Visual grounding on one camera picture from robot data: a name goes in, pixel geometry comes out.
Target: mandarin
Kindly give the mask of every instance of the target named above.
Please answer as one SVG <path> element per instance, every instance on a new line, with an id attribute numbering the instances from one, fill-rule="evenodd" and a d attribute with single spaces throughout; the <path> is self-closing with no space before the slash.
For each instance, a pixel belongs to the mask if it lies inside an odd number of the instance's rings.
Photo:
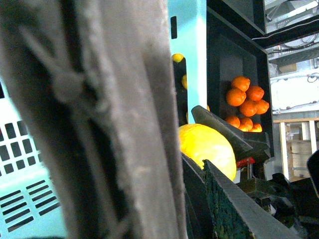
<path id="1" fill-rule="evenodd" d="M 240 119 L 240 124 L 243 124 L 247 126 L 248 130 L 251 130 L 253 128 L 253 121 L 248 117 L 243 117 Z"/>
<path id="2" fill-rule="evenodd" d="M 247 98 L 251 101 L 259 101 L 264 96 L 265 92 L 259 86 L 250 86 L 246 92 Z"/>
<path id="3" fill-rule="evenodd" d="M 262 115 L 266 113 L 267 110 L 269 109 L 269 103 L 267 101 L 259 100 L 259 101 L 256 101 L 256 104 L 258 108 L 256 112 L 257 115 Z"/>
<path id="4" fill-rule="evenodd" d="M 246 117 L 253 116 L 257 112 L 257 104 L 247 100 L 239 107 L 239 111 Z"/>
<path id="5" fill-rule="evenodd" d="M 246 93 L 237 88 L 231 89 L 226 94 L 226 101 L 231 106 L 240 106 L 246 99 Z"/>
<path id="6" fill-rule="evenodd" d="M 243 132 L 248 132 L 248 127 L 245 124 L 239 125 L 238 129 L 240 129 Z"/>
<path id="7" fill-rule="evenodd" d="M 238 128 L 240 125 L 239 118 L 236 116 L 229 116 L 225 119 L 225 121 L 236 128 Z"/>
<path id="8" fill-rule="evenodd" d="M 249 132 L 262 132 L 263 128 L 259 123 L 254 123 L 253 128 Z"/>
<path id="9" fill-rule="evenodd" d="M 249 85 L 250 80 L 244 76 L 236 76 L 231 82 L 231 87 L 242 90 L 243 92 L 248 90 Z"/>

